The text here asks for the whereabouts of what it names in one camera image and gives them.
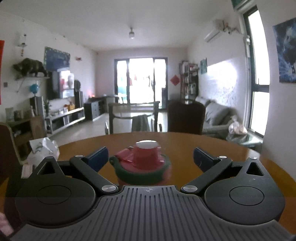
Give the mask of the pink green bottle cap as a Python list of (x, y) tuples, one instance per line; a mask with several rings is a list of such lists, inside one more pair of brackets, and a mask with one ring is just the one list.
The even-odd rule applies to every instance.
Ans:
[(141, 140), (109, 158), (120, 187), (161, 186), (171, 177), (171, 161), (154, 140)]

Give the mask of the plastic bag on side table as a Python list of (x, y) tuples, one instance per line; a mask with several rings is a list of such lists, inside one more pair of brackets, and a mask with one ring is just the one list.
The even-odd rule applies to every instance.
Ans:
[(232, 123), (229, 125), (228, 128), (229, 134), (231, 135), (246, 135), (247, 129), (246, 127), (237, 121), (237, 116), (232, 116)]

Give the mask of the white tv console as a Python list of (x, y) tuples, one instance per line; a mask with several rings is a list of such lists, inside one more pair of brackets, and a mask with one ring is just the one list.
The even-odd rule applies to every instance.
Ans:
[(46, 117), (46, 130), (48, 134), (55, 135), (58, 132), (84, 120), (84, 108), (76, 108), (63, 114)]

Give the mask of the grey sofa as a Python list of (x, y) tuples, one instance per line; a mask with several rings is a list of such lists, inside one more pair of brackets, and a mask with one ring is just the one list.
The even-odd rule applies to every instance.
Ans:
[(202, 97), (195, 100), (206, 108), (202, 135), (225, 140), (233, 123), (231, 108)]

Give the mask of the dark drawer cabinet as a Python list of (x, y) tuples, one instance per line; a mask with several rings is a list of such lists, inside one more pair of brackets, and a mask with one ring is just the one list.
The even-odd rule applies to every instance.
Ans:
[(107, 97), (92, 97), (84, 104), (85, 119), (94, 121), (102, 114), (107, 113)]

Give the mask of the dark brown dining chair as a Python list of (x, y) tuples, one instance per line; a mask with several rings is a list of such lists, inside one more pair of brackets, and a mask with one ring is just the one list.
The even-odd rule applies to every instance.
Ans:
[(168, 132), (201, 135), (205, 106), (195, 100), (171, 100), (167, 107)]

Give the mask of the blue globe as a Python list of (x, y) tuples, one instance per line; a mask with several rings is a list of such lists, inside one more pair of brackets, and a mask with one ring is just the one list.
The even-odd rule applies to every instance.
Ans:
[(39, 88), (40, 88), (39, 85), (37, 83), (34, 83), (29, 87), (29, 90), (34, 96), (36, 96), (36, 94), (39, 91)]

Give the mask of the flat screen television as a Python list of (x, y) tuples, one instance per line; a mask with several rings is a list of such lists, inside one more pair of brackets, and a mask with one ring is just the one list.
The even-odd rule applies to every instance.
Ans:
[(47, 97), (49, 100), (74, 97), (74, 74), (69, 70), (49, 72)]

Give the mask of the black bookshelf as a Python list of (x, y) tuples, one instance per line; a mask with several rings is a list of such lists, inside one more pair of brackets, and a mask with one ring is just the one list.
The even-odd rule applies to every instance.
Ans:
[(197, 64), (189, 61), (181, 61), (179, 63), (180, 72), (180, 98), (192, 99), (198, 96), (199, 93), (199, 67)]

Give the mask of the cat figure on shelf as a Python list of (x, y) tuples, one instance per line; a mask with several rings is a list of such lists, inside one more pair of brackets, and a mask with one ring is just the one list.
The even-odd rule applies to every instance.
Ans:
[(29, 74), (34, 74), (35, 77), (37, 77), (39, 72), (43, 73), (45, 77), (48, 76), (48, 71), (44, 68), (43, 63), (30, 58), (25, 58), (20, 63), (14, 64), (13, 68), (15, 71), (19, 72), (22, 77), (26, 77)]

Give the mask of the red diamond door decoration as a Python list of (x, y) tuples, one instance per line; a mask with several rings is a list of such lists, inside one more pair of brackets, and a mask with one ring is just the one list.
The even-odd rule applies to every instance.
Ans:
[(179, 78), (177, 75), (175, 75), (174, 77), (172, 77), (172, 78), (170, 79), (170, 82), (171, 82), (174, 86), (177, 86), (177, 85), (180, 83), (180, 78)]

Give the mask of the blue abstract poster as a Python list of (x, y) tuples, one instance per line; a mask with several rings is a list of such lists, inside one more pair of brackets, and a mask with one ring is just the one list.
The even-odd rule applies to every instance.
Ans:
[(295, 28), (295, 18), (273, 26), (281, 83), (295, 83)]

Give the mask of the ceiling lamp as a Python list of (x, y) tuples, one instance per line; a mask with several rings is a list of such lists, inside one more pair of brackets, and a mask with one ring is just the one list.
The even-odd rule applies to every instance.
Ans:
[(130, 28), (130, 32), (129, 32), (129, 38), (130, 38), (130, 39), (134, 39), (134, 38), (135, 38), (135, 33), (134, 33), (134, 31), (133, 31), (133, 28), (132, 28), (132, 27)]

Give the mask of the small teal wall picture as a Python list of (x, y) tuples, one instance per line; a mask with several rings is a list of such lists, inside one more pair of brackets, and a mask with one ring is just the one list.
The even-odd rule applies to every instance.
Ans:
[(207, 73), (207, 58), (204, 58), (200, 61), (200, 73), (206, 74)]

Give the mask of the red wall scroll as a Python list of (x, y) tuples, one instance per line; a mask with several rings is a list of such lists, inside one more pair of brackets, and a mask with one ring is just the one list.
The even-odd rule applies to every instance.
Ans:
[(2, 104), (2, 92), (3, 92), (3, 80), (2, 80), (2, 75), (3, 75), (3, 55), (4, 55), (4, 45), (5, 45), (5, 41), (4, 40), (0, 40), (0, 81), (1, 81), (1, 85), (0, 85), (0, 104)]

